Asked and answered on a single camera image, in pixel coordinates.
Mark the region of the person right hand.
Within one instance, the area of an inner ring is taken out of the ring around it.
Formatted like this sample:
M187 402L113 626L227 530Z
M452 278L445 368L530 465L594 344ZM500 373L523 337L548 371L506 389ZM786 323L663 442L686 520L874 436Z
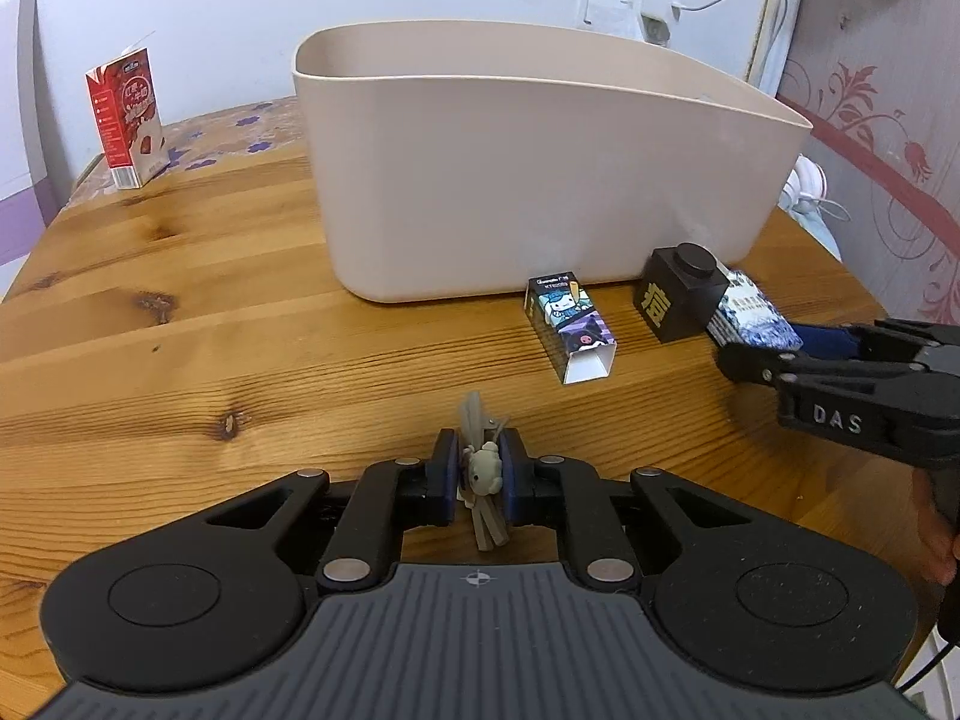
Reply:
M924 550L923 575L940 587L947 587L957 575L958 535L935 507L932 481L926 470L914 468L911 499Z

